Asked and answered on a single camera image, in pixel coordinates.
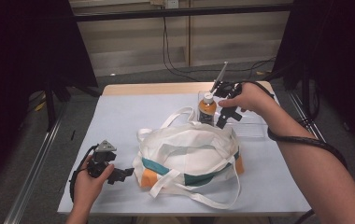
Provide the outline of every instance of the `gray floor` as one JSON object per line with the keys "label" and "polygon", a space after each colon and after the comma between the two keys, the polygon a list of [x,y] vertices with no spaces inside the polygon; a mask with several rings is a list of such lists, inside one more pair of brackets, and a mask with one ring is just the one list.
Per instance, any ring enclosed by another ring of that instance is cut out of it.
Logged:
{"label": "gray floor", "polygon": [[[229,69],[248,68],[250,63],[231,64]],[[262,67],[261,70],[269,70],[272,64]],[[206,69],[220,70],[220,64],[207,66]],[[200,81],[212,81],[217,71],[202,71],[188,74]],[[248,77],[249,72],[228,72],[227,79],[242,79]],[[185,77],[172,75],[166,70],[121,75],[115,77],[99,77],[98,91],[102,91],[105,85],[119,83],[151,83],[151,82],[183,82],[190,81]],[[281,80],[273,80],[276,90],[283,90]],[[24,206],[24,213],[19,218],[20,223],[63,223],[65,216],[58,214],[57,208],[63,195],[64,184],[69,176],[70,169],[76,159],[81,142],[91,122],[97,98],[93,98],[81,91],[70,89],[72,99],[68,103],[56,101],[57,111],[65,110],[61,116],[61,125],[58,133],[46,155],[40,176],[35,180],[35,188],[31,192],[30,200]],[[277,96],[281,105],[295,118],[294,107],[286,92]],[[348,168],[355,179],[355,134],[346,131],[343,120],[321,98],[321,108],[316,123],[326,141],[338,148],[348,161]],[[32,102],[29,108],[36,105]],[[16,141],[14,150],[0,172],[0,223],[3,223],[7,214],[20,192],[21,186],[28,175],[38,150],[46,137],[47,111],[45,108],[38,112],[28,112],[27,118],[22,124],[20,137]],[[297,217],[272,217],[273,223],[293,223]],[[90,223],[131,223],[130,217],[90,217]],[[315,217],[306,223],[319,223]]]}

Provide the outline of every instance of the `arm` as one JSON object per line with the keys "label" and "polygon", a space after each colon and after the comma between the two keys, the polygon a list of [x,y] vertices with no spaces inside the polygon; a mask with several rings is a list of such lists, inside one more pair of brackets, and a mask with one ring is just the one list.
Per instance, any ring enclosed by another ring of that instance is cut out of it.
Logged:
{"label": "arm", "polygon": [[[240,106],[262,116],[279,136],[315,138],[271,97],[254,84],[242,86],[242,93],[222,100],[220,106]],[[355,223],[355,182],[349,172],[328,151],[303,144],[277,142],[297,186],[322,223]]]}
{"label": "arm", "polygon": [[[92,156],[88,156],[83,163],[81,169],[87,167],[88,161]],[[66,223],[87,223],[88,215],[90,214],[91,207],[102,190],[103,184],[113,172],[114,165],[110,164],[105,171],[97,178],[93,178],[86,170],[78,173],[75,185],[75,201],[72,211],[67,218]]]}

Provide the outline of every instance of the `wall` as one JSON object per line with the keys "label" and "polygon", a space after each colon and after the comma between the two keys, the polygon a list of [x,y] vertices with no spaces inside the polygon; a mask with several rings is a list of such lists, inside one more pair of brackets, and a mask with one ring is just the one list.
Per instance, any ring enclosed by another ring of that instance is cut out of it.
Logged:
{"label": "wall", "polygon": [[[139,3],[120,4],[120,1],[105,0],[101,1],[103,6],[78,7],[78,1],[71,0],[71,5],[76,14],[159,8],[149,1],[136,1]],[[179,7],[290,2],[186,0],[179,1]],[[270,12],[166,18],[170,61],[175,67],[182,67],[271,58],[277,55],[288,17],[289,12]],[[164,69],[163,46],[166,48],[166,42],[163,42],[162,18],[80,22],[78,27],[98,77]]]}

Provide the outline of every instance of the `bottle cap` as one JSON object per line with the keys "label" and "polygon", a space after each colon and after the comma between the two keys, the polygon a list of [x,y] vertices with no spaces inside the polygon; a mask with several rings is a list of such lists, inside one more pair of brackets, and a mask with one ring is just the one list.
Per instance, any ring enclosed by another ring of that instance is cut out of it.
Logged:
{"label": "bottle cap", "polygon": [[212,102],[213,102],[213,94],[210,92],[206,92],[204,95],[204,103],[212,104]]}

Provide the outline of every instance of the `left hand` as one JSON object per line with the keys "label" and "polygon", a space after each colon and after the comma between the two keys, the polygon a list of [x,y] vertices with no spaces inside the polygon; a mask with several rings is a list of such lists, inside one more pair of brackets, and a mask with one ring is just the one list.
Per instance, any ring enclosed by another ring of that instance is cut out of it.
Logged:
{"label": "left hand", "polygon": [[[87,163],[92,158],[92,155],[88,156],[83,163],[81,169],[87,168]],[[109,164],[105,171],[97,178],[91,177],[87,170],[83,170],[78,173],[75,185],[75,201],[74,204],[90,205],[95,202],[99,196],[103,184],[114,170],[114,165]]]}

